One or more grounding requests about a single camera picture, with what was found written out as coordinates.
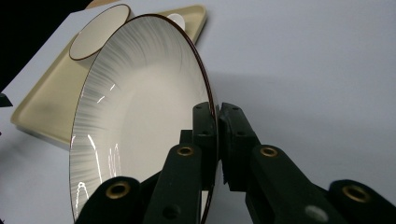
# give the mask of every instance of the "plate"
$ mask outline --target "plate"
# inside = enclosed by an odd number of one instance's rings
[[[142,182],[163,168],[192,108],[214,94],[189,37],[159,14],[131,19],[111,36],[81,91],[70,144],[70,193],[76,219],[106,180]],[[203,192],[203,214],[212,192]]]

